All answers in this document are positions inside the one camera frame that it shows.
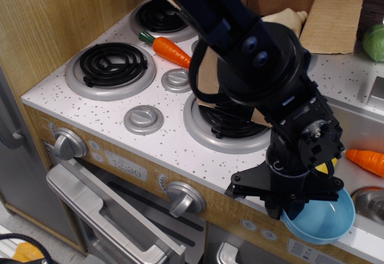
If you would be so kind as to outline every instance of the digital clock display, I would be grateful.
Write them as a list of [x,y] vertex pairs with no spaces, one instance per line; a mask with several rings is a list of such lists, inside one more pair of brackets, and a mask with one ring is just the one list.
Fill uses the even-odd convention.
[[105,151],[105,154],[108,159],[108,163],[113,167],[118,168],[136,178],[139,178],[142,181],[146,181],[148,177],[148,171],[144,167],[110,151]]

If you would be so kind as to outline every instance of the yellow object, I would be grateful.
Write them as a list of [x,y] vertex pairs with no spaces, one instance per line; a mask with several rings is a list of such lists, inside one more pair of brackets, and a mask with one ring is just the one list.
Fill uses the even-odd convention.
[[12,259],[25,263],[44,258],[44,255],[35,246],[28,242],[20,243]]
[[274,22],[287,26],[299,38],[301,28],[308,17],[305,11],[294,12],[292,9],[287,8],[279,13],[262,17],[264,22]]
[[[333,158],[333,159],[332,159],[332,163],[334,164],[334,166],[336,166],[337,159],[336,159],[336,158]],[[316,167],[316,170],[318,170],[318,171],[320,171],[320,172],[323,172],[323,173],[325,173],[325,174],[328,174],[328,170],[327,170],[327,168],[326,168],[325,163],[323,163],[323,164],[321,164],[321,165],[318,165],[318,166]]]

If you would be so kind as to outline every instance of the white floor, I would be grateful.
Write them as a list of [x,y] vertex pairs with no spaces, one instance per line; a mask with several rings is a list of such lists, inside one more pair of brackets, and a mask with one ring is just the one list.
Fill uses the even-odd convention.
[[82,253],[71,248],[41,228],[18,215],[11,215],[0,203],[0,225],[13,233],[23,234],[37,240],[59,264],[81,264],[85,259]]

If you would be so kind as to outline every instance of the cream toy bottle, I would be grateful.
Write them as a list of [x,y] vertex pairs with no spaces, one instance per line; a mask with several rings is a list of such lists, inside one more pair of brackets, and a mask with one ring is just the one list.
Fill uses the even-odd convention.
[[287,8],[279,13],[262,17],[264,22],[274,22],[287,26],[299,38],[301,28],[308,17],[305,11],[294,12],[292,9]]

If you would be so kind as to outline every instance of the black coil burner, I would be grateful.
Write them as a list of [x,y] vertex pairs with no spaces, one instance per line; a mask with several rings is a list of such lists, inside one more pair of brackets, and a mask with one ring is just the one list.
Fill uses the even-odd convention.
[[239,118],[250,119],[253,109],[235,103],[220,104],[216,109],[200,105],[199,112],[203,119],[212,125],[211,132],[219,139],[251,137],[267,129],[265,126]]
[[124,43],[96,45],[88,49],[79,62],[88,87],[121,85],[139,79],[148,67],[143,53]]
[[136,21],[152,32],[175,32],[187,26],[167,0],[152,0],[136,13]]

